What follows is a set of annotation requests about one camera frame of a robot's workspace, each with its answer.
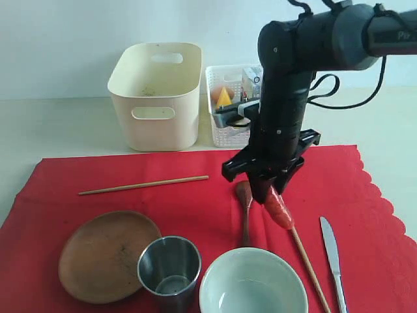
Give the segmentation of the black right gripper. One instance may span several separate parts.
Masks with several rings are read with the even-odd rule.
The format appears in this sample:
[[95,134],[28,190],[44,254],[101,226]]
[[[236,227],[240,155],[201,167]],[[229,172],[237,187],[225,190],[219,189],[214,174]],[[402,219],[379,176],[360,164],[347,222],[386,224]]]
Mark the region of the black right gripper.
[[263,75],[260,108],[251,122],[248,145],[222,164],[222,175],[233,181],[249,174],[253,199],[264,204],[273,184],[282,195],[288,182],[304,165],[299,144],[312,71]]

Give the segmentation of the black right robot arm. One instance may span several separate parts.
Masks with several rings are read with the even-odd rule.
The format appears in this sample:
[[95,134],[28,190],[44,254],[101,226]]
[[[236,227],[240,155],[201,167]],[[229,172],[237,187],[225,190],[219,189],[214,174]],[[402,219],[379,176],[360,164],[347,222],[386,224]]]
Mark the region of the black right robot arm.
[[263,68],[261,97],[241,102],[237,114],[250,121],[247,146],[223,163],[232,181],[245,173],[253,198],[264,203],[268,191],[281,194],[304,164],[303,154],[320,141],[303,130],[309,95],[317,72],[365,70],[389,55],[416,53],[416,11],[395,12],[382,5],[327,1],[328,10],[303,13],[289,22],[266,24],[257,41]]

